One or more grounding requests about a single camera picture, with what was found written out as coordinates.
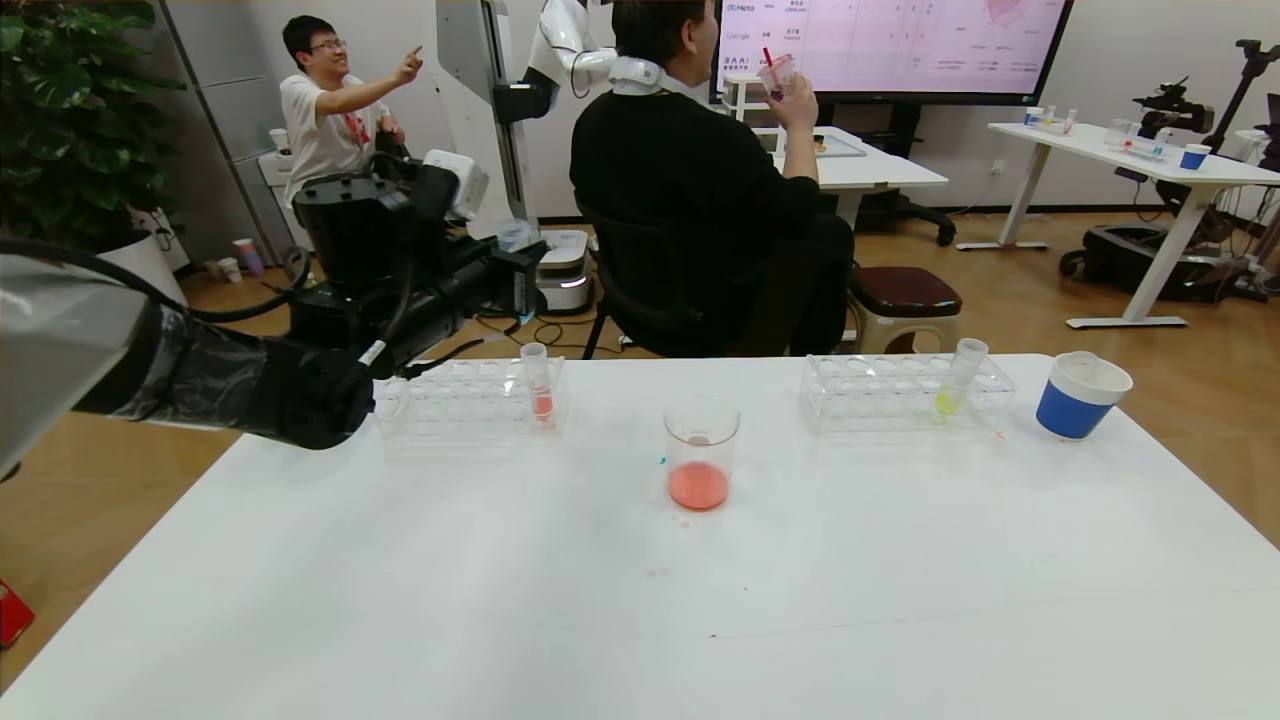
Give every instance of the presentation slide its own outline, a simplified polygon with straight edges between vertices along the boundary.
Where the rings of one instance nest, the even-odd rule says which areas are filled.
[[[1064,0],[724,0],[719,77],[790,53],[819,92],[1030,95]]]

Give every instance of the hair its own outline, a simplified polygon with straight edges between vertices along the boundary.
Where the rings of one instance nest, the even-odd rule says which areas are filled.
[[[289,51],[289,59],[300,70],[306,72],[306,68],[298,61],[298,53],[310,55],[311,37],[325,32],[337,35],[332,24],[311,15],[298,15],[284,24],[284,31],[280,33],[284,36],[284,49]]]
[[[613,35],[618,55],[666,65],[681,47],[686,22],[707,19],[705,0],[614,0]]]

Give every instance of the white t-shirt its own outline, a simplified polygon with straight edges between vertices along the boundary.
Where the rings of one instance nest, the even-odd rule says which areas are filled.
[[[342,78],[343,87],[362,85],[358,78]],[[324,90],[308,76],[298,73],[280,83],[280,105],[293,150],[293,173],[284,186],[284,197],[293,206],[293,193],[311,178],[333,173],[355,173],[374,154],[378,120],[390,110],[374,102],[344,115],[325,115],[316,123],[316,99]]]

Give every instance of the yellow liquid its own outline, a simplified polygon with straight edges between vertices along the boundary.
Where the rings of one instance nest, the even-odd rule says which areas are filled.
[[[951,386],[945,386],[938,392],[938,398],[933,402],[933,406],[937,407],[938,414],[943,418],[950,418],[959,413],[961,405],[964,405],[964,393],[956,392]]]

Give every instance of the brown stool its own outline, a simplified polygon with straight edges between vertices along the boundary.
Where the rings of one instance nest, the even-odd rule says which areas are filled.
[[[856,268],[849,286],[854,352],[913,352],[915,333],[937,336],[942,352],[960,342],[960,295],[923,268]]]

